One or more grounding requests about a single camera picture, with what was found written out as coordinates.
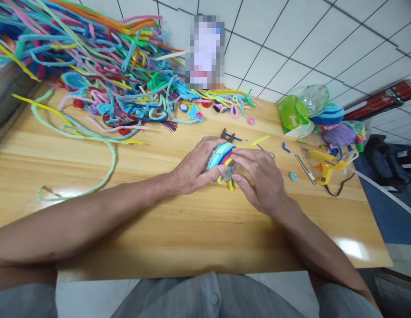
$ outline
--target shirt button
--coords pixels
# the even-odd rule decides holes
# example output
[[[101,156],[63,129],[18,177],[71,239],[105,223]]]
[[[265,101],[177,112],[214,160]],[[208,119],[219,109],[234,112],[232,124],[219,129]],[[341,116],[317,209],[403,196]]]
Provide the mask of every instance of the shirt button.
[[[217,297],[217,295],[214,294],[211,296],[211,303],[213,305],[215,305],[218,301],[219,301],[219,298]]]

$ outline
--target gray shirt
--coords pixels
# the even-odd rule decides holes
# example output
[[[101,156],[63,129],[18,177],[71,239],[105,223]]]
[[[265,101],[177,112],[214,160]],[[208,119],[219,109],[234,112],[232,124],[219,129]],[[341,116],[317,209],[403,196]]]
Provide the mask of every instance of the gray shirt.
[[[320,317],[382,317],[361,295],[327,284],[317,295]],[[2,317],[57,317],[55,289],[28,284],[0,291]],[[211,272],[197,277],[141,280],[117,308],[122,317],[304,317],[262,283]]]

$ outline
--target hand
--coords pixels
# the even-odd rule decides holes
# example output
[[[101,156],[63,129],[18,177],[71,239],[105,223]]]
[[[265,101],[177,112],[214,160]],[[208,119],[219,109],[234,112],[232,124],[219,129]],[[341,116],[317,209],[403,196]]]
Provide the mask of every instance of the hand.
[[[227,170],[225,165],[219,165],[204,172],[208,160],[220,144],[226,140],[218,137],[204,137],[196,147],[183,158],[182,162],[170,172],[170,187],[175,194],[190,194],[216,180]]]
[[[277,218],[290,198],[285,193],[282,173],[267,151],[257,149],[233,149],[232,160],[244,167],[254,180],[251,185],[242,174],[232,178],[248,201],[260,212]]]

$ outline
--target forearm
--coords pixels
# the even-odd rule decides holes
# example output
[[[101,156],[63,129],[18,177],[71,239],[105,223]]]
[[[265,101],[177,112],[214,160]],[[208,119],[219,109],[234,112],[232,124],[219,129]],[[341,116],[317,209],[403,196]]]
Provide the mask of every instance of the forearm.
[[[322,278],[357,292],[367,286],[344,252],[299,207],[287,198],[283,217],[274,218],[286,231],[292,248],[304,264]]]
[[[0,266],[73,256],[172,195],[165,174],[50,206],[0,228]]]

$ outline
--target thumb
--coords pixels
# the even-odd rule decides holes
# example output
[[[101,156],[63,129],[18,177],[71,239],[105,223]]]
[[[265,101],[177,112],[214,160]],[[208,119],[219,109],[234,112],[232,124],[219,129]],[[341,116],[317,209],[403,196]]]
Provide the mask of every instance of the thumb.
[[[249,180],[242,174],[234,174],[232,175],[232,179],[236,182],[239,188],[241,188],[248,201],[254,205],[255,202],[258,201],[258,197],[254,187],[249,182]]]
[[[200,174],[198,178],[196,178],[196,183],[198,186],[202,187],[214,180],[217,180],[223,173],[225,173],[227,167],[225,165],[218,165],[203,174]]]

